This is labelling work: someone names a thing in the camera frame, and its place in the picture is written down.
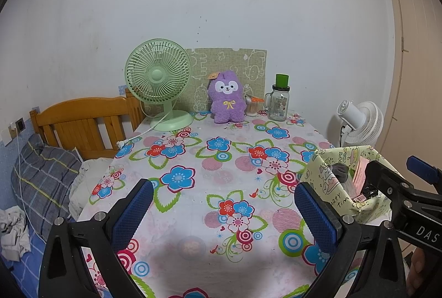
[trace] blue gripper pad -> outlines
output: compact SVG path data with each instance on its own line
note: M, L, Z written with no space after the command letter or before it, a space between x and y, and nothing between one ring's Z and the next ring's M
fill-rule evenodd
M330 255L335 253L342 235L337 212L329 203L322 201L307 182L296 187L295 204L319 248Z
M438 170L416 156L408 157L407 169L429 184L437 184L439 182Z
M135 187L129 192L126 198L119 199L112 207L109 214L115 209L118 215L123 209L121 215L113 224L110 244L114 252L125 249L136 229L141 223L153 200L153 185L147 179L140 179Z

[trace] glass jar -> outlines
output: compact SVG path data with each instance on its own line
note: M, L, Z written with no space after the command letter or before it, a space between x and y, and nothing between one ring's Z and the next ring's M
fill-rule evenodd
M290 87L277 87L273 85L273 92L264 96L264 109L271 120L285 121L289 108Z

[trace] wooden bed headboard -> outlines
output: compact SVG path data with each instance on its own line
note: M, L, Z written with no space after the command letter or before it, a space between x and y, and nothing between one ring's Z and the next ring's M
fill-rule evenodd
M126 89L126 97L87 97L60 102L38 113L29 113L34 131L50 146L59 147L54 129L64 149L77 147L84 160L99 157L113 158L118 152L118 141L126 139L121 116L129 115L135 131L145 115L140 101ZM112 149L106 149L96 119L102 117Z

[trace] human hand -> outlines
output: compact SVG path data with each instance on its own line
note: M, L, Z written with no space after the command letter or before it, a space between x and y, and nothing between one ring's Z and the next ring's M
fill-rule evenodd
M425 266L425 253L422 249L416 248L412 256L412 266L407 277L407 292L411 297L418 289L425 277L423 277L423 268Z

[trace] white wall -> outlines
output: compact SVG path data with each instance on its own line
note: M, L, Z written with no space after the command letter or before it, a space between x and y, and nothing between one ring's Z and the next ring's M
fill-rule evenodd
M30 108L116 96L129 53L165 37L187 48L266 49L266 86L290 75L290 106L336 142L337 105L385 110L391 0L8 0L0 12L0 129Z

